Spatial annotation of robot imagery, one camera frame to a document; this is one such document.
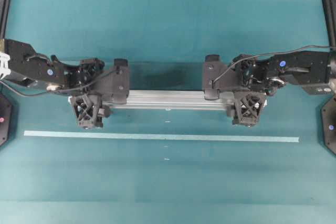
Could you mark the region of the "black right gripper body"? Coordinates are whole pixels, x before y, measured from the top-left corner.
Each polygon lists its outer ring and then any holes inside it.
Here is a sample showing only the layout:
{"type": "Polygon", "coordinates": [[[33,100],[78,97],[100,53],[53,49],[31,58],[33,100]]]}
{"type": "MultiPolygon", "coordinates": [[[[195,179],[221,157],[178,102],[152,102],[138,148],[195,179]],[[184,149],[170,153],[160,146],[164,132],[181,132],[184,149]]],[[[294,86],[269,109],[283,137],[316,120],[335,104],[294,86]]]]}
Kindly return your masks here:
{"type": "Polygon", "coordinates": [[[272,57],[268,59],[248,60],[240,63],[235,68],[230,68],[236,72],[238,84],[233,91],[252,91],[264,94],[273,94],[273,82],[267,79],[269,65],[272,57]]]}

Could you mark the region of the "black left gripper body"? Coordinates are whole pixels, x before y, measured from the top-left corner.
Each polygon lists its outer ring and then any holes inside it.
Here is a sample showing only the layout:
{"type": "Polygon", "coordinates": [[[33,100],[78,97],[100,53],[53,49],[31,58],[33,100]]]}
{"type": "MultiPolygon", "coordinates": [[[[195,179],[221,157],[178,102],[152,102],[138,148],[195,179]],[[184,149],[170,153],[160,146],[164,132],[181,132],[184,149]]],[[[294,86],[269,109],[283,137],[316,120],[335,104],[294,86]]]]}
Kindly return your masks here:
{"type": "Polygon", "coordinates": [[[79,65],[64,64],[65,86],[63,89],[72,89],[84,86],[90,83],[100,74],[102,71],[82,71],[79,65]]]}

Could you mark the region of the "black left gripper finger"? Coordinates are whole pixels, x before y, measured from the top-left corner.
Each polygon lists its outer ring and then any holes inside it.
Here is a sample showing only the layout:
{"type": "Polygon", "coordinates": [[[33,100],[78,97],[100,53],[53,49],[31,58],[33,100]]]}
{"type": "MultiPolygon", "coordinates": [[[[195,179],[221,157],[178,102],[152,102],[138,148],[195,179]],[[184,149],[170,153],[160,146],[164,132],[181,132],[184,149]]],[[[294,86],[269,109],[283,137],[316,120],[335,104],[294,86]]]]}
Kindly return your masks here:
{"type": "Polygon", "coordinates": [[[84,71],[102,71],[105,63],[98,58],[84,59],[80,61],[79,68],[84,71]]]}
{"type": "Polygon", "coordinates": [[[100,95],[84,94],[71,97],[76,122],[83,129],[103,127],[103,118],[110,116],[110,108],[102,103],[100,95]]]}

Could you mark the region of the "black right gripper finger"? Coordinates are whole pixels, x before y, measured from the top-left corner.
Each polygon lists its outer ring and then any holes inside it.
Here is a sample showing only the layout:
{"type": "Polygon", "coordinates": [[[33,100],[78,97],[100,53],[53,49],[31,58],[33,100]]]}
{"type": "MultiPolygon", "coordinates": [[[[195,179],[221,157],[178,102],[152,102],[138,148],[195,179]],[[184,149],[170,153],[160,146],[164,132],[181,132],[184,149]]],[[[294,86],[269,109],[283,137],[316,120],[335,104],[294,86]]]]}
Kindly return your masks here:
{"type": "Polygon", "coordinates": [[[233,104],[227,108],[227,116],[233,125],[252,127],[259,122],[266,105],[266,95],[260,92],[234,92],[233,104]]]}
{"type": "Polygon", "coordinates": [[[248,61],[248,60],[255,60],[255,58],[256,58],[256,56],[253,56],[253,55],[240,54],[232,60],[232,62],[230,64],[230,67],[235,68],[240,63],[242,63],[244,61],[248,61]]]}

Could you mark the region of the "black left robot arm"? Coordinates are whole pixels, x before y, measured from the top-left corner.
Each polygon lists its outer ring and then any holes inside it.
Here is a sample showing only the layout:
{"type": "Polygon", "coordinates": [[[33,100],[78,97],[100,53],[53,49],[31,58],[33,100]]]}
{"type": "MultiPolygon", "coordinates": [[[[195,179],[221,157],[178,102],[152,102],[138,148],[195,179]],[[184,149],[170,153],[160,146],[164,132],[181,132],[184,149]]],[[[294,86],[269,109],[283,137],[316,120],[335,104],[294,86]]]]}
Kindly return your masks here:
{"type": "Polygon", "coordinates": [[[1,81],[38,89],[40,94],[67,96],[79,127],[103,126],[109,109],[93,86],[102,79],[104,62],[81,60],[78,65],[62,63],[55,55],[37,53],[30,44],[1,39],[1,81]]]}

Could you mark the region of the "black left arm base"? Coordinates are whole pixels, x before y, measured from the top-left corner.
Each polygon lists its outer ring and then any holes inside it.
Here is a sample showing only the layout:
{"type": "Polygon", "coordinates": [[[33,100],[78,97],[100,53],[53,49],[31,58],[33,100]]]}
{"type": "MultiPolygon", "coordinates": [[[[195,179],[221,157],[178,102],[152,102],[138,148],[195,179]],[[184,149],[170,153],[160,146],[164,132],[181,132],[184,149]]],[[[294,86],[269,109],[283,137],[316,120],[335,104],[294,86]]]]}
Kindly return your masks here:
{"type": "Polygon", "coordinates": [[[3,94],[1,94],[0,106],[0,145],[3,145],[8,139],[13,106],[3,94]]]}

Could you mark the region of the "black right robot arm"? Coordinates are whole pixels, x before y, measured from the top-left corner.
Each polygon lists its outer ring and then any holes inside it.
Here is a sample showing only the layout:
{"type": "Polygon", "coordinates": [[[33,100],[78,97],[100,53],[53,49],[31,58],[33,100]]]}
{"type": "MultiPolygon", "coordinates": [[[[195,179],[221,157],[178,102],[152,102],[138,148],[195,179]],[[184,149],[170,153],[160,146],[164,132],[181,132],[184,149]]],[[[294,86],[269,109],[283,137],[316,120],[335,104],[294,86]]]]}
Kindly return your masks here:
{"type": "Polygon", "coordinates": [[[230,111],[234,125],[257,124],[267,97],[287,84],[300,86],[309,95],[335,92],[334,51],[297,51],[263,60],[240,55],[233,65],[239,77],[230,111]]]}

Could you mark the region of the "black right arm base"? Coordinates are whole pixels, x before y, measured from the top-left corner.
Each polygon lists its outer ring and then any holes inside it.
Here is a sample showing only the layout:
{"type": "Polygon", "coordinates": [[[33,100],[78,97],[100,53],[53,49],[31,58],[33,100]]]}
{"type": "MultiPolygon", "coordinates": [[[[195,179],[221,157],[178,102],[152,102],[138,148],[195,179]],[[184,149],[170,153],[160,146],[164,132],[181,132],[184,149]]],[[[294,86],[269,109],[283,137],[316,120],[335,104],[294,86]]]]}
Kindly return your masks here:
{"type": "Polygon", "coordinates": [[[335,96],[321,108],[321,119],[324,145],[335,155],[335,96]]]}

